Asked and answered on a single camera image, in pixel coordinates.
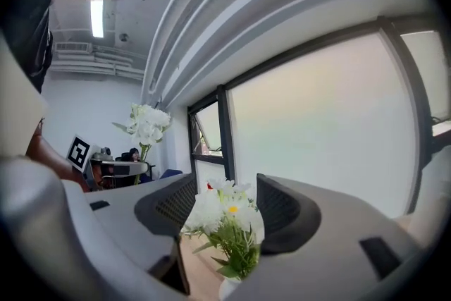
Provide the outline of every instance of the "wooden desk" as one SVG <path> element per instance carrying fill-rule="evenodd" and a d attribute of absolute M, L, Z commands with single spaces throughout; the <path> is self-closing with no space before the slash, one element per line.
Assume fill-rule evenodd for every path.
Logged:
<path fill-rule="evenodd" d="M 214 247 L 207 248 L 199 253 L 192 251 L 207 242 L 205 236 L 197 236 L 189 239 L 182 236 L 180 251 L 182 252 L 183 264 L 190 283 L 190 300 L 197 301 L 217 301 L 218 292 L 224 277 L 216 270 L 220 267 L 211 256 L 225 259 L 224 253 Z"/>

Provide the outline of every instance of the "person sitting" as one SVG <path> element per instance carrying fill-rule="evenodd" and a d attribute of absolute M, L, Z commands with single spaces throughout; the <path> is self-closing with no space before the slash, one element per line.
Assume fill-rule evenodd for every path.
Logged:
<path fill-rule="evenodd" d="M 129 151 L 130 154 L 130 162 L 139 162 L 141 161 L 140 152 L 136 148 L 132 148 Z"/>

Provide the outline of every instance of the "flower bouquet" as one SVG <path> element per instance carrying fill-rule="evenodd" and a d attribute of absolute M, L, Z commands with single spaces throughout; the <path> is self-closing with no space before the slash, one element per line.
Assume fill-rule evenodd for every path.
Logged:
<path fill-rule="evenodd" d="M 259 259 L 256 227 L 261 216 L 246 195 L 250 185 L 233 185 L 230 180 L 210 180 L 208 191 L 196 195 L 196 202 L 182 232 L 190 237 L 205 235 L 208 242 L 193 253 L 215 247 L 226 259 L 212 257 L 226 278 L 243 280 Z"/>
<path fill-rule="evenodd" d="M 163 140 L 163 132 L 171 125 L 171 117 L 152 108 L 147 104 L 132 104 L 132 113 L 127 125 L 113 124 L 127 134 L 131 135 L 132 142 L 141 147 L 141 162 L 144 162 L 149 149 Z M 140 175 L 136 175 L 135 184 L 140 182 Z"/>

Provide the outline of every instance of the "white flower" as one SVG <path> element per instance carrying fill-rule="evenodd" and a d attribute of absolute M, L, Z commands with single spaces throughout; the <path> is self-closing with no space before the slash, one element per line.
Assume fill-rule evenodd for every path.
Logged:
<path fill-rule="evenodd" d="M 260 224 L 260 215 L 255 208 L 243 198 L 225 198 L 223 209 L 227 217 L 233 217 L 239 227 L 244 231 L 255 231 Z"/>
<path fill-rule="evenodd" d="M 250 188 L 251 188 L 251 185 L 249 183 L 246 183 L 245 185 L 235 185 L 235 187 L 234 187 L 236 193 L 246 192 Z"/>
<path fill-rule="evenodd" d="M 135 144 L 154 145 L 163 138 L 163 131 L 171 124 L 171 117 L 151 106 L 132 104 L 132 113 L 127 122 L 127 132 Z"/>
<path fill-rule="evenodd" d="M 218 230 L 223 217 L 223 207 L 217 192 L 203 192 L 196 195 L 196 202 L 185 222 L 185 228 L 203 228 L 209 235 Z"/>
<path fill-rule="evenodd" d="M 224 190 L 226 188 L 233 187 L 233 181 L 227 180 L 225 178 L 209 179 L 208 182 L 210 186 L 215 190 Z"/>

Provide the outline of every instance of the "vase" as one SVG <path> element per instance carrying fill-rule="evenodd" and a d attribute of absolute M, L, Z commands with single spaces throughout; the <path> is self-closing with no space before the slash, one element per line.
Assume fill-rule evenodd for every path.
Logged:
<path fill-rule="evenodd" d="M 225 300 L 240 285 L 241 280 L 237 278 L 224 278 L 221 286 L 219 286 L 219 300 Z"/>

